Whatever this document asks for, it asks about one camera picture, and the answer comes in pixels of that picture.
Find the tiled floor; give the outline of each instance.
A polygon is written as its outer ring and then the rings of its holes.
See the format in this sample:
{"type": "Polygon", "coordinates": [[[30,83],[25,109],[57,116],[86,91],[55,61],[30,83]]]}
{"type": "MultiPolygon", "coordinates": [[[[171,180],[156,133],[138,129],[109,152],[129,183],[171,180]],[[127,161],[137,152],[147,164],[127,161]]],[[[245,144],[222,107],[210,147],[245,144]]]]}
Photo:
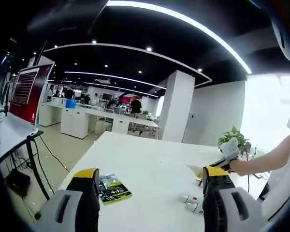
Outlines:
{"type": "MultiPolygon", "coordinates": [[[[109,123],[107,122],[98,121],[96,130],[84,139],[78,139],[60,133],[60,124],[56,124],[47,128],[41,127],[40,130],[44,132],[42,138],[51,152],[59,160],[61,160],[61,162],[68,170],[71,170],[73,166],[79,161],[79,159],[85,154],[85,152],[92,146],[92,144],[104,133],[108,125],[109,123]]],[[[128,134],[139,136],[138,131],[129,131],[128,134]]],[[[149,134],[144,132],[142,137],[149,137],[149,134]]],[[[61,184],[68,172],[57,162],[57,160],[51,156],[40,138],[37,138],[36,142],[43,169],[49,182],[53,185],[53,190],[56,191],[56,186],[58,187],[61,184]]],[[[34,148],[34,144],[32,144],[32,146],[33,152],[35,153],[36,149],[34,148]]],[[[41,178],[45,180],[43,172],[38,165],[37,156],[35,156],[35,161],[41,178]]],[[[25,203],[12,191],[10,191],[11,197],[17,212],[24,218],[24,220],[26,220],[29,224],[32,224],[34,222],[34,214],[39,211],[43,203],[46,202],[46,199],[40,187],[38,186],[32,170],[29,168],[25,168],[23,170],[18,168],[18,170],[31,177],[29,192],[27,197],[24,199],[25,203]]],[[[43,181],[43,184],[51,197],[52,191],[50,187],[46,181],[43,181]]]]}

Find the human arm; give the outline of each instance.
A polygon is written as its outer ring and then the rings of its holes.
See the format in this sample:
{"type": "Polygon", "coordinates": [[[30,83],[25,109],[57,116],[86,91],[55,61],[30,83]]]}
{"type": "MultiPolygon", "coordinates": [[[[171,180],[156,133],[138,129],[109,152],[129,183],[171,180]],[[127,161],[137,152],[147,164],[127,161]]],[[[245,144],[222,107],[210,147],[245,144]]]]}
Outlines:
{"type": "Polygon", "coordinates": [[[277,147],[264,156],[250,161],[236,159],[230,162],[230,168],[240,176],[276,170],[286,165],[290,156],[290,135],[277,147]]]}

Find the potted plant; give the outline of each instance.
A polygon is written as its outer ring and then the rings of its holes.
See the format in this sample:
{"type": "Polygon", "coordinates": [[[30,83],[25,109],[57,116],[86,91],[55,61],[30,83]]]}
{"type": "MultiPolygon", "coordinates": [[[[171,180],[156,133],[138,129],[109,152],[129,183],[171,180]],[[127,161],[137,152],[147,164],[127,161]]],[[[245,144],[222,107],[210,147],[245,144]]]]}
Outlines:
{"type": "Polygon", "coordinates": [[[228,141],[230,141],[231,138],[235,137],[237,138],[238,148],[242,155],[245,151],[245,144],[246,144],[246,141],[248,141],[248,139],[245,139],[244,135],[241,134],[240,131],[237,130],[235,126],[232,127],[231,131],[225,132],[223,134],[224,134],[224,137],[221,137],[218,140],[218,147],[220,148],[222,144],[227,143],[228,141]]]}

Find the small bottle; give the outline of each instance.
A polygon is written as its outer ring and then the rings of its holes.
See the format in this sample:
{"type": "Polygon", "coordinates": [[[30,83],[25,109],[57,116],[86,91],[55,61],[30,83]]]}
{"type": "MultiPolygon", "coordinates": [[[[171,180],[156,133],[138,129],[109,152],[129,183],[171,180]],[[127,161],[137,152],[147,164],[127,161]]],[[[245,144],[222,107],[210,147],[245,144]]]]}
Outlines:
{"type": "Polygon", "coordinates": [[[200,200],[197,197],[192,197],[185,194],[179,195],[178,199],[180,202],[183,202],[183,203],[201,203],[202,202],[202,200],[200,200]]]}
{"type": "Polygon", "coordinates": [[[203,208],[201,203],[186,203],[185,209],[193,213],[203,214],[203,208]]]}

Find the recessed ceiling light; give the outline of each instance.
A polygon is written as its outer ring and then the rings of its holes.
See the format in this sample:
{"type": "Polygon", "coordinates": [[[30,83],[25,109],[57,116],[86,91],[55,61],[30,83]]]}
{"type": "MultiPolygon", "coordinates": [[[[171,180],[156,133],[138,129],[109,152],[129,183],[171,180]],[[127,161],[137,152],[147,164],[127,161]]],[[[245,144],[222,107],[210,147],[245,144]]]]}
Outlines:
{"type": "MultiPolygon", "coordinates": [[[[110,86],[110,85],[102,85],[102,84],[96,84],[96,83],[90,83],[90,82],[85,82],[85,84],[90,84],[90,85],[97,85],[97,86],[106,86],[106,87],[110,87],[110,88],[118,88],[116,86],[110,86]]],[[[128,89],[128,88],[121,88],[121,90],[127,90],[127,91],[131,91],[133,92],[132,89],[128,89]]],[[[143,93],[143,92],[139,92],[139,91],[135,91],[137,93],[142,93],[142,94],[145,94],[145,95],[150,95],[150,96],[153,96],[153,97],[158,97],[156,95],[152,95],[152,94],[148,94],[148,93],[143,93]]]]}
{"type": "Polygon", "coordinates": [[[143,3],[143,2],[136,2],[136,1],[108,1],[107,6],[130,6],[130,7],[148,9],[148,10],[160,12],[160,13],[178,18],[186,23],[189,23],[190,25],[194,26],[195,28],[198,28],[199,30],[203,31],[205,34],[212,37],[218,43],[220,43],[228,52],[230,52],[237,59],[237,61],[243,66],[243,68],[246,70],[248,74],[252,74],[251,69],[243,61],[243,59],[237,54],[237,52],[233,50],[233,48],[231,48],[222,38],[220,38],[215,33],[213,33],[210,29],[208,29],[201,23],[193,20],[192,18],[189,18],[179,12],[172,11],[164,7],[160,7],[160,6],[156,6],[156,5],[148,4],[148,3],[143,3]]]}
{"type": "Polygon", "coordinates": [[[121,77],[121,76],[113,76],[113,75],[107,75],[107,74],[101,74],[101,73],[92,73],[92,72],[69,72],[69,71],[65,71],[64,73],[75,73],[75,74],[87,74],[87,75],[97,75],[97,76],[108,76],[108,77],[113,77],[113,78],[117,78],[117,79],[122,79],[122,80],[128,80],[128,81],[134,81],[134,82],[138,82],[138,83],[142,83],[145,85],[149,85],[149,86],[153,86],[153,87],[158,87],[158,88],[162,88],[162,89],[166,89],[165,87],[161,87],[161,86],[157,86],[151,83],[147,83],[144,81],[138,81],[138,80],[134,80],[134,79],[130,79],[130,78],[126,78],[126,77],[121,77]]]}

